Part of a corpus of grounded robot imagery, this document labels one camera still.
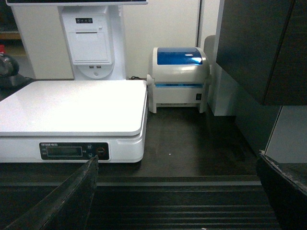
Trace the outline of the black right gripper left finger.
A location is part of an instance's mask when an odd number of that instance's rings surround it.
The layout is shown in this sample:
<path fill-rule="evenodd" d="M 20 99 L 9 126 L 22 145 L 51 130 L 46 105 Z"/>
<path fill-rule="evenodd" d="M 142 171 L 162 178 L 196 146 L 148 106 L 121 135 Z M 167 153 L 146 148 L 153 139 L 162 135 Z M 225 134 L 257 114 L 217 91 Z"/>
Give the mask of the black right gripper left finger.
<path fill-rule="evenodd" d="M 84 230 L 96 190 L 94 156 L 6 230 Z"/>

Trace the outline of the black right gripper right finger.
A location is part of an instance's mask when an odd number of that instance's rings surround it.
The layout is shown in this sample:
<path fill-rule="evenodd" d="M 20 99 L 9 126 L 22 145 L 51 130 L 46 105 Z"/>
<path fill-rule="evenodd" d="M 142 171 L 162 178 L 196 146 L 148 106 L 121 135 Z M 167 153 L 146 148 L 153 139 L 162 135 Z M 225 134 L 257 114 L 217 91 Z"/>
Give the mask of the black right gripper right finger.
<path fill-rule="evenodd" d="M 279 163 L 260 151 L 256 172 L 283 230 L 307 228 L 307 164 Z"/>

